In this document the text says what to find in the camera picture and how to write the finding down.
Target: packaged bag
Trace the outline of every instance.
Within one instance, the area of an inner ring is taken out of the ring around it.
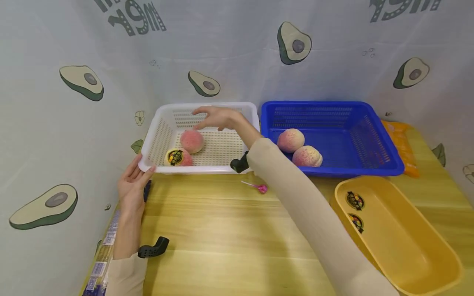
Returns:
[[[403,173],[413,178],[419,178],[415,156],[413,155],[410,143],[405,134],[405,131],[411,128],[411,126],[403,122],[388,122],[385,120],[382,120],[382,123],[395,144],[395,147],[397,147],[398,154],[405,165],[405,171]]]

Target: black clip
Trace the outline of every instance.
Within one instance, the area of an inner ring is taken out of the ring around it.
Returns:
[[[248,151],[244,153],[241,159],[235,158],[230,162],[230,167],[239,174],[248,169],[247,153]]]
[[[151,180],[149,180],[146,185],[145,185],[145,188],[143,188],[143,201],[147,201],[148,200],[148,194],[150,193],[150,187],[151,187]]]
[[[169,239],[160,236],[153,247],[149,245],[141,246],[140,249],[138,249],[138,256],[140,258],[160,256],[164,253],[164,251],[166,251],[166,248],[168,247],[169,243]]]

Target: beige sleeve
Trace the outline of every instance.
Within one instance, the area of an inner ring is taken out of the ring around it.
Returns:
[[[272,141],[257,140],[247,160],[308,240],[338,295],[399,295],[360,252],[321,192]]]
[[[109,264],[109,282],[106,296],[142,296],[148,259],[138,257],[112,260]]]

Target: peach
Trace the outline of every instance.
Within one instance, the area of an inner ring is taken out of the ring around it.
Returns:
[[[303,146],[293,154],[293,163],[299,167],[319,167],[323,156],[313,146]]]
[[[164,166],[189,167],[192,166],[192,157],[183,148],[173,148],[166,152],[164,156]]]
[[[281,151],[293,153],[304,145],[304,135],[296,128],[290,128],[278,136],[276,144]]]
[[[198,153],[204,147],[204,137],[200,132],[191,129],[185,130],[179,141],[190,154]]]

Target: white cloth backdrop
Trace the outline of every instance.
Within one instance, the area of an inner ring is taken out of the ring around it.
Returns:
[[[281,60],[283,22],[311,38],[299,63]],[[2,3],[0,24],[2,295],[79,293],[112,212],[104,207],[115,206],[116,178],[135,155],[130,145],[168,103],[363,100],[414,125],[431,148],[443,144],[446,169],[474,202],[469,0],[18,0]],[[394,88],[413,57],[428,74]],[[71,65],[95,72],[100,101],[61,80]],[[189,71],[215,79],[220,92],[200,95]],[[63,183],[78,192],[70,217],[9,225]]]

